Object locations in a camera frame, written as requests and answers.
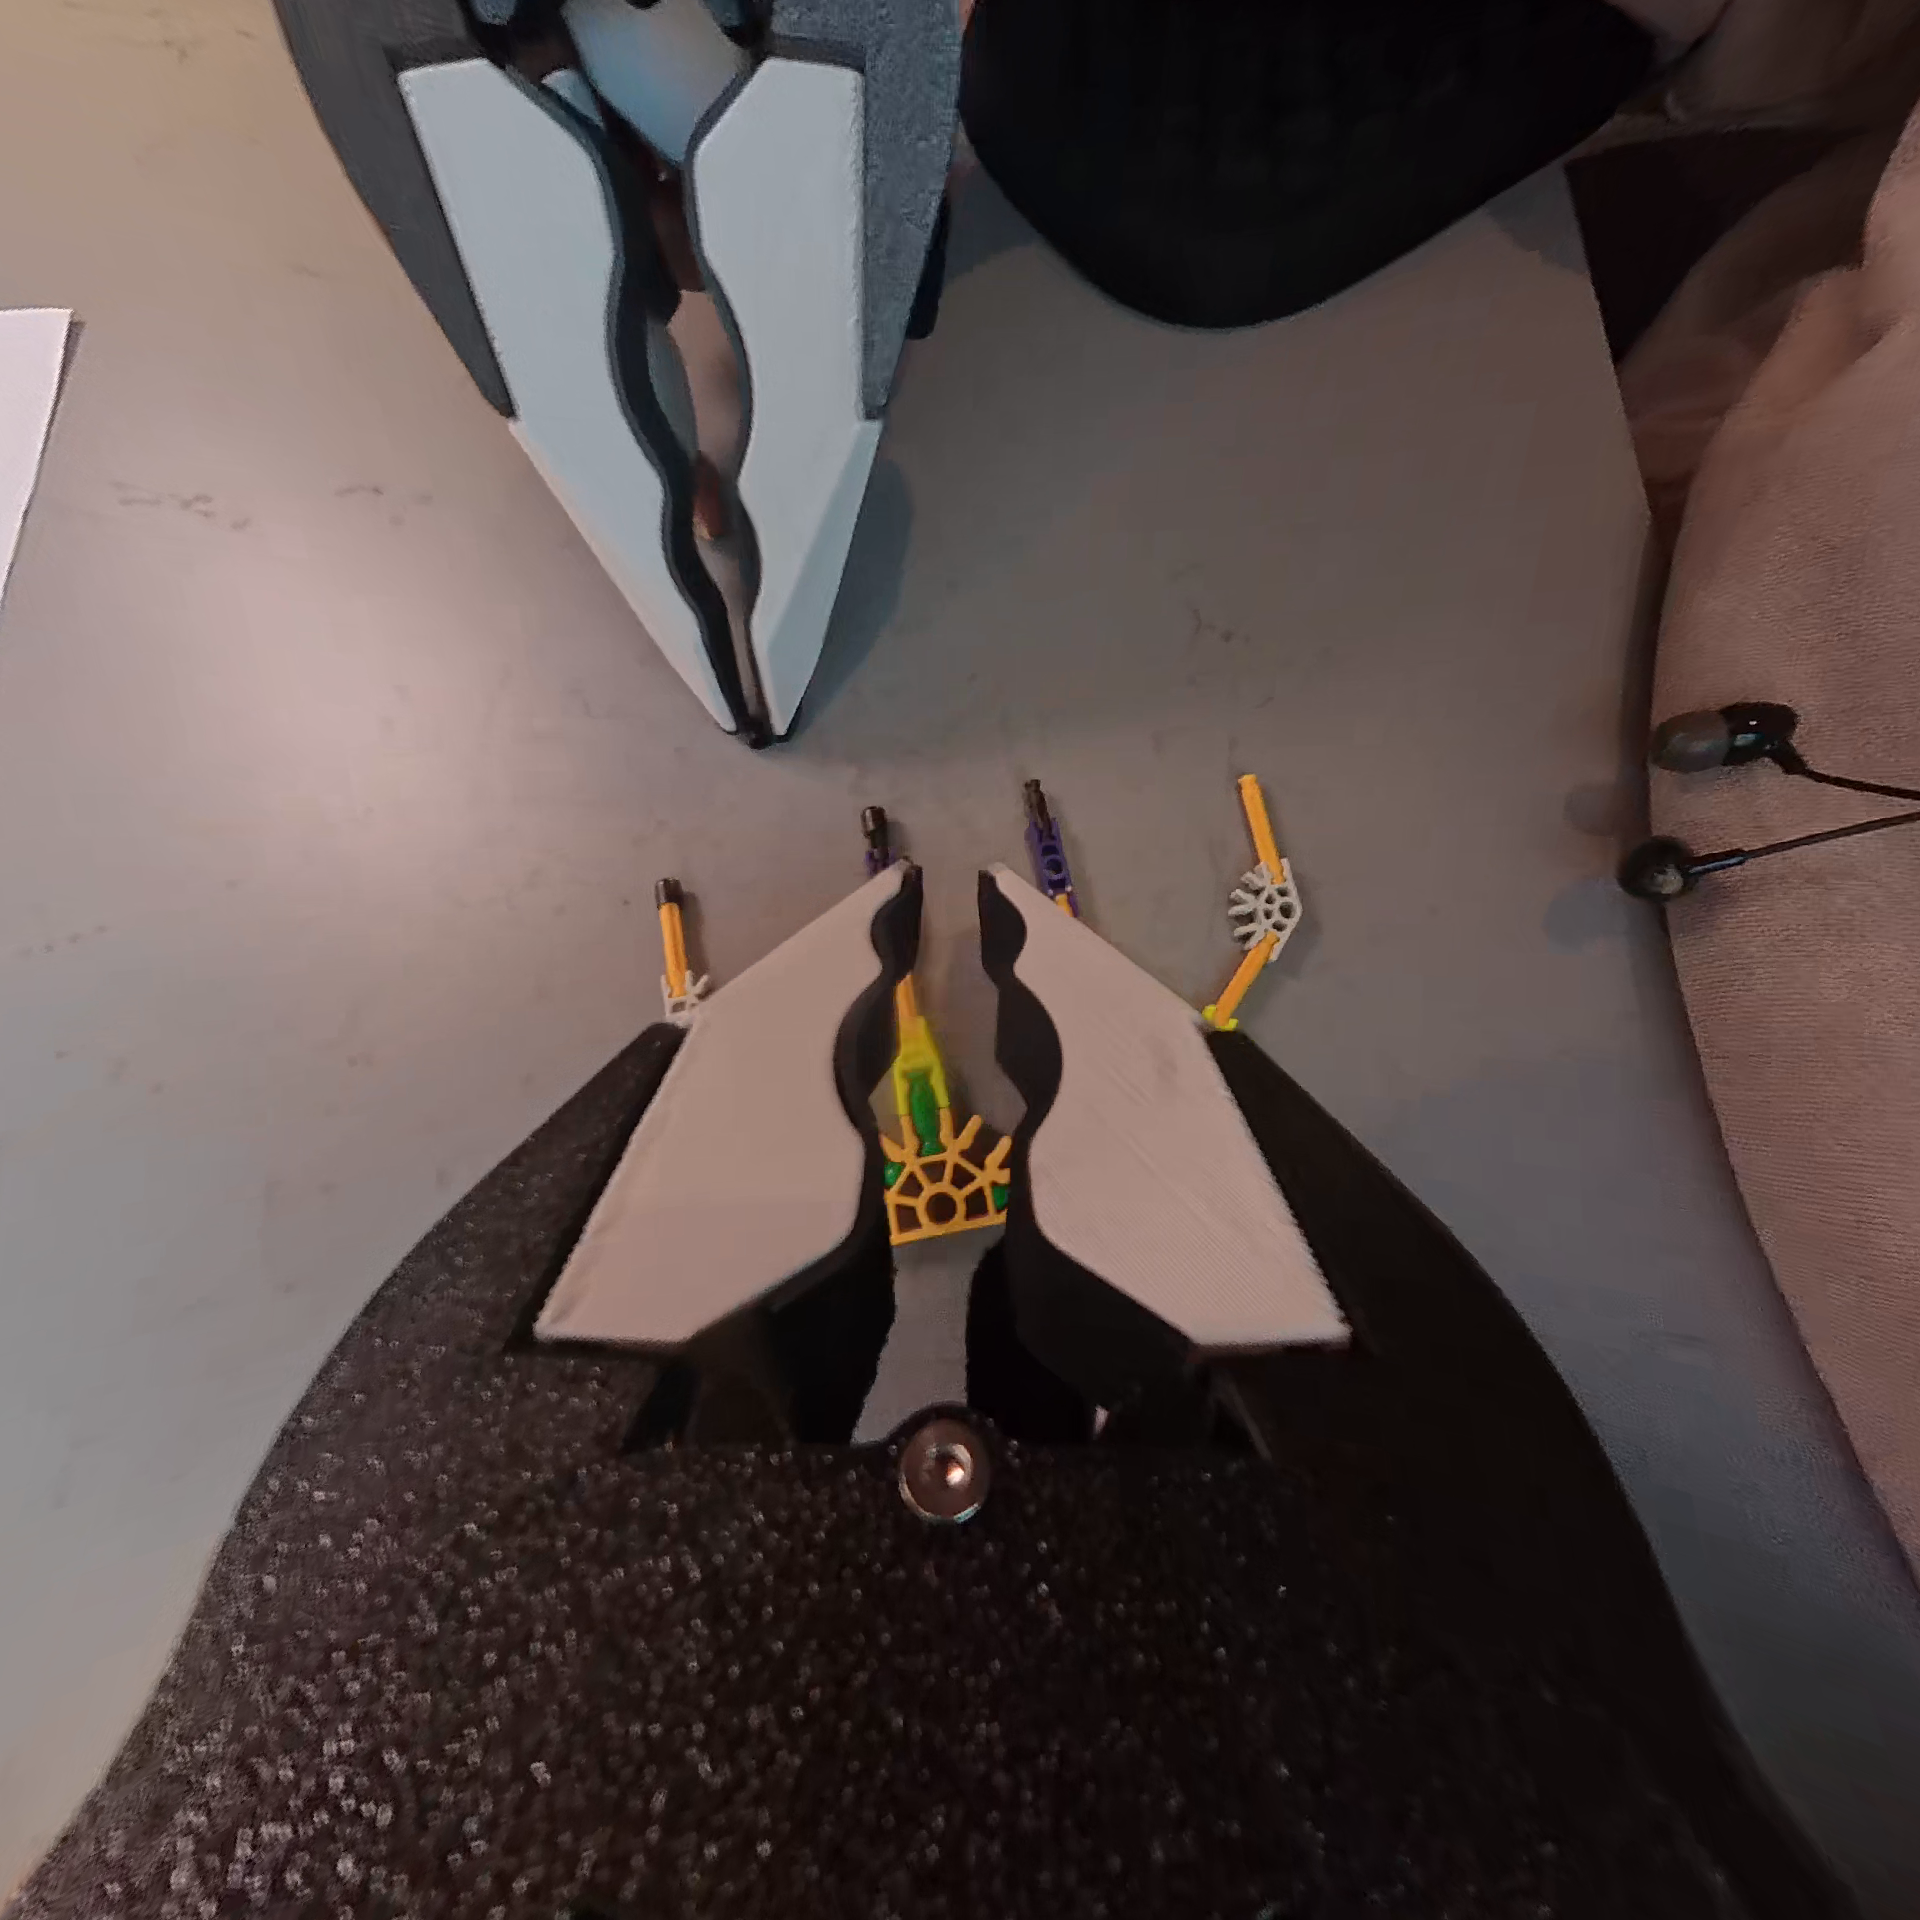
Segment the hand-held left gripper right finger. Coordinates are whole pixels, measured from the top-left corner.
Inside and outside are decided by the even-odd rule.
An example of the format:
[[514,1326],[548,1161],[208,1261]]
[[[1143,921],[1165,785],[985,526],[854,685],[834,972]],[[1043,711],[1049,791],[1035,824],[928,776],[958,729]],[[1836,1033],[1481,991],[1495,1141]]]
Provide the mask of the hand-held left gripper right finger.
[[1073,1399],[1076,1437],[1205,1444],[1228,1362],[1346,1349],[1223,1034],[1007,864],[977,875],[977,954],[1024,1106],[1000,1241],[1015,1352]]

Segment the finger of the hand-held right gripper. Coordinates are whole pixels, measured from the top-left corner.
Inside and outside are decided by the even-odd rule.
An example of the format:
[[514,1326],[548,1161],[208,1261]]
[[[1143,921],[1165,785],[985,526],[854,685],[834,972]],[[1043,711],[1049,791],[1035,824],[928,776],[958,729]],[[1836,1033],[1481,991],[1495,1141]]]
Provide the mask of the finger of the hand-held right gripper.
[[679,305],[639,170],[557,89],[487,58],[402,68],[515,438],[708,715],[755,738],[733,620],[694,527]]
[[877,462],[866,413],[861,74],[763,64],[688,150],[693,237],[746,378],[748,645],[785,740],[816,673]]

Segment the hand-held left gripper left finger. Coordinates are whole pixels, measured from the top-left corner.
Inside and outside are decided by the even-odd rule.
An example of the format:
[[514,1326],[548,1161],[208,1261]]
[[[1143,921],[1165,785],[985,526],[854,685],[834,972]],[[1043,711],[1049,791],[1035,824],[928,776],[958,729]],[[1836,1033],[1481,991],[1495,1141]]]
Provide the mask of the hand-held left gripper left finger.
[[652,1028],[649,1100],[536,1305],[536,1349],[657,1362],[636,1444],[849,1444],[894,1326],[874,1092],[924,879],[894,863]]

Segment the colourful rod-and-connector toy animal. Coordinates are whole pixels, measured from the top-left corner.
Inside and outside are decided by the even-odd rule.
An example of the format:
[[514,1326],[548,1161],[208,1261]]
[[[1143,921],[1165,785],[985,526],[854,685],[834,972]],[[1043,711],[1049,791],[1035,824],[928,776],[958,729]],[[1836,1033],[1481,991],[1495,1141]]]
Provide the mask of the colourful rod-and-connector toy animal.
[[[1205,1003],[1210,1033],[1237,1033],[1241,1003],[1258,975],[1304,925],[1304,897],[1284,860],[1258,776],[1237,779],[1237,806],[1250,828],[1253,867],[1228,896],[1237,945],[1235,975]],[[1040,782],[1024,785],[1025,857],[1040,896],[1068,919],[1083,919],[1068,845]],[[894,863],[888,817],[879,806],[861,814],[866,867],[877,876]],[[708,975],[693,970],[685,909],[657,913],[661,945],[661,1012],[672,1027],[693,1027]],[[922,1012],[913,975],[894,986],[894,1137],[882,1133],[882,1210],[891,1247],[934,1243],[1004,1223],[1012,1203],[1012,1138],[986,1131],[980,1115],[958,1121],[949,1071]]]

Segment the white printed instruction sheet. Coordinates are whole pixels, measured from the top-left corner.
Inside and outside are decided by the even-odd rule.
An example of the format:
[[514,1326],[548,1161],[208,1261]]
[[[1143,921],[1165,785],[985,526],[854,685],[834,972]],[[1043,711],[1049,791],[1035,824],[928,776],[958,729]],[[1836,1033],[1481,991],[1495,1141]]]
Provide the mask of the white printed instruction sheet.
[[38,492],[73,338],[73,311],[2,311],[2,596]]

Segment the black earbud with logo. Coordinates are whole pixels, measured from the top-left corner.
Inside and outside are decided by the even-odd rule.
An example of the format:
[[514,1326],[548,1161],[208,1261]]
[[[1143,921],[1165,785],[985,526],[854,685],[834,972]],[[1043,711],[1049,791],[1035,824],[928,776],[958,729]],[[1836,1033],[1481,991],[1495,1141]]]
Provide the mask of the black earbud with logo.
[[1738,870],[1751,860],[1748,851],[1696,854],[1676,837],[1650,837],[1626,854],[1617,885],[1630,900],[1668,906],[1696,893],[1708,876]]

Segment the black earbud with clear tip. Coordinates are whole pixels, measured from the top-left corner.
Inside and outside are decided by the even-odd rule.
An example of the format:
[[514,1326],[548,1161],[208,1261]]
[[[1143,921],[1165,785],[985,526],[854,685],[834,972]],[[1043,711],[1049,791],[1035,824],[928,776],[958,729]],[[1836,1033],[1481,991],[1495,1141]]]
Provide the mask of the black earbud with clear tip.
[[1806,773],[1796,742],[1799,711],[1769,702],[1700,708],[1663,720],[1650,740],[1645,763],[1672,776],[1705,776],[1748,763]]

